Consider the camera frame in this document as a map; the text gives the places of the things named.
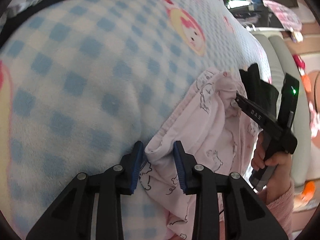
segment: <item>pink sleeve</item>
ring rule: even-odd
[[[293,210],[293,193],[294,183],[291,182],[290,189],[284,193],[280,198],[267,205],[268,209],[278,220],[284,231],[287,233],[289,239],[292,238],[292,210]],[[265,203],[267,199],[267,189],[258,193],[260,199]]]

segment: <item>hand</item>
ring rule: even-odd
[[[270,159],[263,161],[265,150],[262,147],[263,132],[258,135],[257,147],[254,151],[251,166],[258,171],[265,166],[277,166],[273,175],[267,184],[267,205],[281,197],[291,186],[291,154],[285,152],[277,152]]]

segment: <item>plush blanket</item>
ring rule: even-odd
[[[146,145],[205,69],[239,76],[257,62],[270,77],[222,0],[66,0],[27,20],[0,59],[0,209],[22,239],[77,173]],[[162,234],[141,185],[122,212],[125,239]]]

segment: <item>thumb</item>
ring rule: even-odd
[[[277,152],[271,158],[265,161],[266,166],[285,165],[290,155],[285,152]]]

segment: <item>metal screw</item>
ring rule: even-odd
[[[233,179],[239,179],[241,176],[240,176],[239,173],[233,172],[233,173],[231,173],[231,177],[232,177]]]
[[[85,174],[85,173],[79,173],[78,175],[77,175],[77,179],[79,179],[79,180],[83,180],[83,179],[85,179],[87,177],[87,175]]]
[[[122,171],[122,166],[121,165],[116,165],[113,167],[114,171]]]
[[[196,171],[203,171],[204,167],[201,164],[195,165],[195,170]]]

